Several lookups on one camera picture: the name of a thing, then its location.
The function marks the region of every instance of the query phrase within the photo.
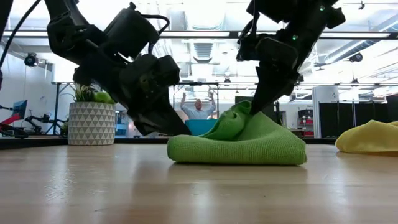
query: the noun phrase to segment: geometric patterned pot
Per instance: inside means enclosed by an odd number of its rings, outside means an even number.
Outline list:
[[[114,143],[116,112],[109,103],[75,102],[69,106],[68,144],[104,146]]]

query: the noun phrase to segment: blue chair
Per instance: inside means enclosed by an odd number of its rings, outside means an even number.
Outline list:
[[[186,120],[185,125],[187,125],[188,129],[191,131],[193,136],[199,136],[202,134],[206,134],[210,131],[214,125],[216,124],[217,120],[209,119],[209,120]]]

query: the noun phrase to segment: green towel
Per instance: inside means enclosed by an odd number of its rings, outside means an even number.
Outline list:
[[[300,165],[307,161],[305,143],[288,129],[259,112],[251,102],[225,111],[202,136],[174,136],[167,154],[176,162],[207,164]]]

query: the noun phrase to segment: air vent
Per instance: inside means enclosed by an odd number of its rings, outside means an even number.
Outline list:
[[[199,63],[208,63],[211,61],[211,51],[214,44],[212,43],[194,43],[194,56],[193,58]]]

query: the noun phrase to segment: wooden surface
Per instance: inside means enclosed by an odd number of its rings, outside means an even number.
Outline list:
[[[186,166],[165,146],[0,151],[1,223],[397,223],[398,158],[308,146],[302,167]]]

